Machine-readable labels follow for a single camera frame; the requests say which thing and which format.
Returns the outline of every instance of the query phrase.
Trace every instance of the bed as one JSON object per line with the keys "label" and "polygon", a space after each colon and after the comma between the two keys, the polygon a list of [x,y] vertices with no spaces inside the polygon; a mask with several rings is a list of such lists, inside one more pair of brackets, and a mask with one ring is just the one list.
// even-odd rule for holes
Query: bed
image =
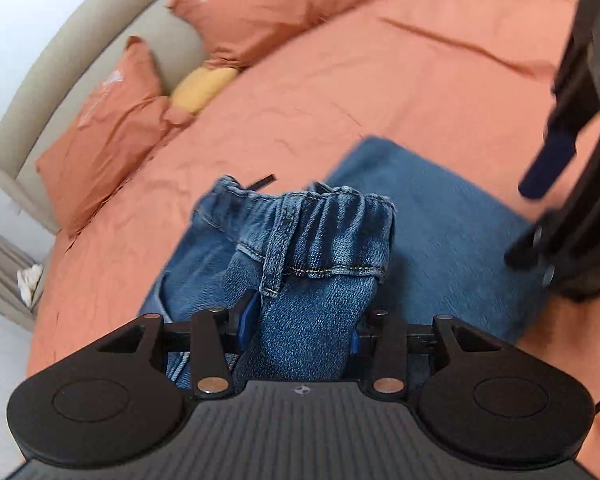
{"label": "bed", "polygon": [[[560,205],[595,145],[600,117],[544,200],[527,202],[516,186],[541,142],[576,1],[406,0],[421,7],[400,9],[382,1],[310,30],[242,73],[69,241],[58,232],[36,159],[114,69],[128,36],[149,44],[167,94],[206,56],[167,0],[86,0],[36,61],[0,124],[0,186],[57,233],[29,374],[135,317],[192,204],[222,174],[247,183],[275,173],[267,192],[299,189],[376,134],[529,220]],[[396,22],[410,26],[387,26]],[[336,38],[337,52],[330,52]],[[600,299],[576,305],[552,298],[519,346],[600,399]],[[600,416],[579,460],[600,477]]]}

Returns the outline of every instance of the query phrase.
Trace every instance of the curtain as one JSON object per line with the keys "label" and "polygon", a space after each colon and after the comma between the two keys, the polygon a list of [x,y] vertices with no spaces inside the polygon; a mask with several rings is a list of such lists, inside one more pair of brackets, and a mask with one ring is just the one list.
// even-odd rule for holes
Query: curtain
{"label": "curtain", "polygon": [[28,330],[32,330],[34,317],[20,299],[16,273],[34,263],[31,257],[0,236],[0,314]]}

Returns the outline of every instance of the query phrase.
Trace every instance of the denim waistband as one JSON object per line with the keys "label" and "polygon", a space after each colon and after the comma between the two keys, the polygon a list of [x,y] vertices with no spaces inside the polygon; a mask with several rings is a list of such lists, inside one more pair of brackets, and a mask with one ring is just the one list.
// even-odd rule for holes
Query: denim waistband
{"label": "denim waistband", "polygon": [[262,263],[260,293],[276,298],[286,274],[308,278],[388,271],[395,208],[384,196],[316,183],[279,196],[221,177],[195,213]]}

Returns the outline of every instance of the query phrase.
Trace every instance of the gray ribbed panel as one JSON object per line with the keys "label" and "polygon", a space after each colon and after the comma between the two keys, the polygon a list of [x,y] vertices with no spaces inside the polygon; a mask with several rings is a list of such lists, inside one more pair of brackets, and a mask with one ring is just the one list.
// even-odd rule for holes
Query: gray ribbed panel
{"label": "gray ribbed panel", "polygon": [[400,404],[364,396],[355,383],[251,381],[240,396],[204,402],[161,449],[103,470],[30,462],[14,480],[591,480],[566,462],[505,472],[462,462],[432,443]]}

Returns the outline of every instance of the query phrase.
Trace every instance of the belt loop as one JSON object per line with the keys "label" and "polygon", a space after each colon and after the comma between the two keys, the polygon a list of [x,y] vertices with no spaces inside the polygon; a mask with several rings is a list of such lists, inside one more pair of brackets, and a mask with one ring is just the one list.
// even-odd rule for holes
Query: belt loop
{"label": "belt loop", "polygon": [[291,238],[296,232],[300,219],[300,208],[304,197],[294,194],[283,195],[276,207],[276,219],[269,236],[267,253],[262,264],[260,293],[277,298],[282,284],[282,271],[285,267],[286,252]]}

